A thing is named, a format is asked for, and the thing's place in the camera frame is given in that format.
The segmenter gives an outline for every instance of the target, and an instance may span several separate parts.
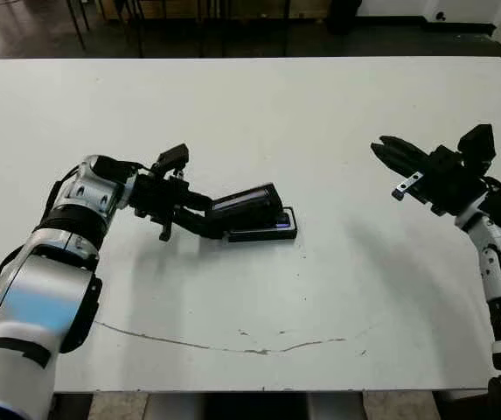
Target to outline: robotic arm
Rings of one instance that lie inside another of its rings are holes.
[[[47,417],[57,356],[83,343],[97,312],[95,270],[116,210],[163,225],[163,241],[173,222],[212,239],[296,237],[272,184],[212,200],[188,189],[187,162],[183,144],[150,168],[90,156],[56,182],[38,226],[0,265],[0,419]]]
[[[493,365],[501,370],[501,183],[485,176],[495,157],[490,124],[462,137],[458,151],[438,146],[430,154],[393,136],[382,136],[372,151],[388,168],[406,177],[392,195],[406,193],[439,216],[449,213],[466,232],[479,256],[485,297],[495,336]],[[501,375],[489,382],[490,418],[501,418]]]

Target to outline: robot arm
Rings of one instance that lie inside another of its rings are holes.
[[[495,157],[492,128],[478,125],[460,140],[458,152],[439,146],[427,155],[397,137],[383,136],[372,144],[375,155],[390,169],[407,177],[393,190],[406,193],[431,211],[456,217],[477,249],[485,298],[495,336],[493,365],[501,370],[501,183],[484,174]],[[489,382],[491,418],[501,418],[501,376]]]
[[[296,236],[273,185],[212,200],[188,190],[187,162],[183,144],[151,168],[90,156],[56,182],[38,226],[0,265],[0,419],[47,417],[57,356],[84,342],[97,312],[95,270],[116,210],[148,215],[163,241],[173,222],[231,241]]]

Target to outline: white table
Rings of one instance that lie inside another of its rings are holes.
[[[394,201],[400,177],[369,148],[382,134],[455,148],[480,122],[501,179],[501,59],[0,61],[0,261],[91,153],[149,165],[186,142],[194,190],[271,180],[298,219],[294,243],[179,227],[163,243],[117,214],[97,324],[56,389],[484,388],[475,250],[451,217]]]

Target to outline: dark floor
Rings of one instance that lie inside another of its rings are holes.
[[[82,50],[64,0],[0,0],[0,58],[137,57],[136,32],[129,40],[117,22],[104,22],[86,4],[91,31],[82,21]],[[501,45],[482,33],[428,31],[418,24],[358,24],[346,35],[328,33],[323,23],[280,21],[231,23],[221,29],[191,21],[146,21],[143,53],[148,58],[483,55],[501,56]]]

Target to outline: crack line on table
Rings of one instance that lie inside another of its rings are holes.
[[[338,337],[335,339],[319,339],[316,341],[307,341],[304,343],[300,344],[295,344],[293,346],[289,346],[287,348],[283,348],[281,350],[271,350],[264,348],[262,350],[255,350],[255,349],[248,349],[248,350],[238,350],[235,348],[224,348],[224,347],[213,347],[213,346],[203,346],[201,344],[194,344],[194,343],[188,343],[186,341],[180,341],[177,339],[166,339],[164,337],[154,337],[152,335],[147,335],[144,333],[140,332],[132,332],[128,330],[122,330],[121,328],[118,328],[113,325],[106,324],[104,322],[100,321],[95,321],[95,324],[99,326],[104,326],[105,328],[112,330],[116,333],[122,333],[129,335],[130,337],[137,337],[139,339],[144,339],[144,340],[153,340],[153,341],[159,341],[162,343],[168,343],[168,344],[175,344],[177,346],[186,346],[186,347],[193,347],[193,348],[199,348],[202,350],[214,350],[216,352],[227,352],[227,353],[239,353],[239,354],[258,354],[260,356],[267,356],[269,354],[279,354],[279,353],[287,353],[292,350],[296,350],[297,348],[303,348],[303,347],[309,347],[309,346],[318,346],[321,344],[326,344],[326,343],[334,343],[334,342],[339,342],[339,341],[346,341],[345,338],[343,337]]]

